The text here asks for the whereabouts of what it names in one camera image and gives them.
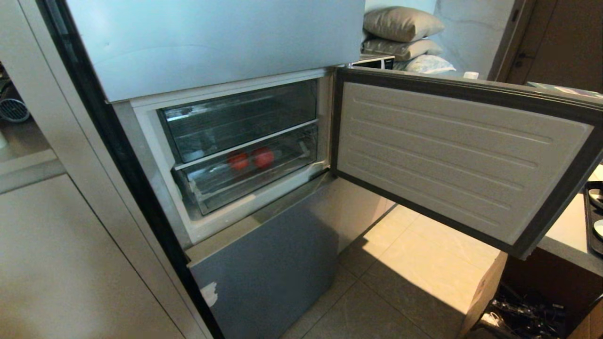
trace stainless steel refrigerator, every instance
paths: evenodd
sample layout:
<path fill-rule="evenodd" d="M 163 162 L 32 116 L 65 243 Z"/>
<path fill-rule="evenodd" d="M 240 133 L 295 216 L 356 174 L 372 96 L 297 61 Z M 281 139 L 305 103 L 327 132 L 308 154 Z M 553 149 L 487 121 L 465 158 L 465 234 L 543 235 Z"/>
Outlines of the stainless steel refrigerator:
<path fill-rule="evenodd" d="M 216 337 L 278 337 L 392 201 L 525 258 L 601 160 L 600 100 L 344 66 L 363 1 L 40 3 Z"/>

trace kitchen counter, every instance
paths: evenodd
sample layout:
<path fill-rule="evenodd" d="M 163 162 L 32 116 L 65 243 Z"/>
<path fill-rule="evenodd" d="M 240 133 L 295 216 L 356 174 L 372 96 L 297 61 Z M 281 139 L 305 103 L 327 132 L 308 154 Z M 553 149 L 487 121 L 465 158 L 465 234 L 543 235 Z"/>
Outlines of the kitchen counter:
<path fill-rule="evenodd" d="M 589 181 L 598 180 L 603 180 L 603 165 L 589 178 Z M 584 197 L 577 194 L 538 247 L 603 277 L 603 258 L 587 245 L 584 213 Z"/>

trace beige tile floor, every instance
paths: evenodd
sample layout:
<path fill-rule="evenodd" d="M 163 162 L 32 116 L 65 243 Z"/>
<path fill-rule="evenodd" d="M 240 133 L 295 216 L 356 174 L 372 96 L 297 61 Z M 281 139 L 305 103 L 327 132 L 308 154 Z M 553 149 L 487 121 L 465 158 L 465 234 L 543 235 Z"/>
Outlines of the beige tile floor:
<path fill-rule="evenodd" d="M 283 339 L 454 339 L 499 251 L 396 206 L 339 256 L 335 281 Z"/>

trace pillow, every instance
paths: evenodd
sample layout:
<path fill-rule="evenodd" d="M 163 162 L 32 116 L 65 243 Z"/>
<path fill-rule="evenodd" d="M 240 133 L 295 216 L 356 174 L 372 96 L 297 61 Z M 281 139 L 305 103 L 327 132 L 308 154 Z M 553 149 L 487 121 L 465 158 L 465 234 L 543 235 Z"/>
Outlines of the pillow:
<path fill-rule="evenodd" d="M 389 54 L 396 57 L 396 61 L 407 61 L 423 54 L 437 55 L 442 49 L 437 43 L 423 39 L 415 42 L 395 42 L 385 39 L 373 39 L 362 44 L 365 53 Z"/>
<path fill-rule="evenodd" d="M 393 68 L 398 71 L 423 74 L 439 74 L 447 71 L 456 71 L 456 68 L 454 68 L 451 63 L 437 55 L 420 55 L 408 62 L 394 62 Z"/>
<path fill-rule="evenodd" d="M 365 14 L 364 29 L 384 39 L 411 42 L 441 32 L 444 24 L 427 12 L 393 6 Z"/>
<path fill-rule="evenodd" d="M 360 41 L 360 43 L 363 43 L 366 40 L 371 39 L 371 34 L 369 32 L 367 32 L 367 31 L 365 31 L 365 30 L 362 30 L 362 37 L 361 37 L 361 39 L 362 40 Z"/>

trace gray pillow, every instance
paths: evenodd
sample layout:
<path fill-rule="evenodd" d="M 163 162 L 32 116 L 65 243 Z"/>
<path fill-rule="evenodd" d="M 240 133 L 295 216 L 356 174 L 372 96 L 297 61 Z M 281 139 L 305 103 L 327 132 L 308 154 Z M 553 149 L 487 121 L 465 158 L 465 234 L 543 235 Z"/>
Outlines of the gray pillow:
<path fill-rule="evenodd" d="M 393 6 L 365 14 L 364 29 L 384 39 L 411 42 L 441 32 L 444 24 L 427 12 Z"/>
<path fill-rule="evenodd" d="M 360 43 L 363 43 L 363 42 L 365 42 L 366 40 L 371 39 L 371 34 L 370 34 L 369 32 L 367 32 L 367 31 L 365 31 L 365 30 L 362 30 L 362 36 L 361 36 L 361 39 L 362 39 L 362 40 L 360 41 Z"/>
<path fill-rule="evenodd" d="M 423 54 L 438 55 L 442 53 L 440 46 L 429 39 L 414 42 L 373 39 L 365 41 L 362 47 L 364 53 L 394 55 L 396 61 L 411 60 Z"/>

